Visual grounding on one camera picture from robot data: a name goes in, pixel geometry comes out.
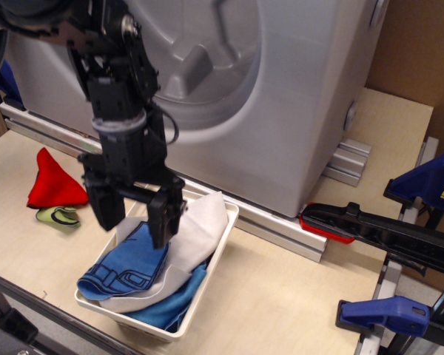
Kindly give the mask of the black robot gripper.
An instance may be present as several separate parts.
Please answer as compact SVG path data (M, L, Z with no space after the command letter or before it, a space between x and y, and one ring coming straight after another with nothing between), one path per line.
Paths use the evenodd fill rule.
M165 165L167 140L162 116L137 116L122 121L93 118L102 153L79 157L84 185L100 226L109 231L125 218L124 198L145 202L150 193L135 183L160 189L147 204L148 226L155 249L162 249L178 233L186 210L184 182Z

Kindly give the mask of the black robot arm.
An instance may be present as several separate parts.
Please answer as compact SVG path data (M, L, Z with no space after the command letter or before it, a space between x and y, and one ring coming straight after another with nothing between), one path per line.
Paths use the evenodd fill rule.
M125 216L124 200L147 207L154 247L178 232L184 182L165 164L168 114L153 100L158 74L124 1L0 1L0 27L67 49L102 151L84 153L84 185L100 225Z

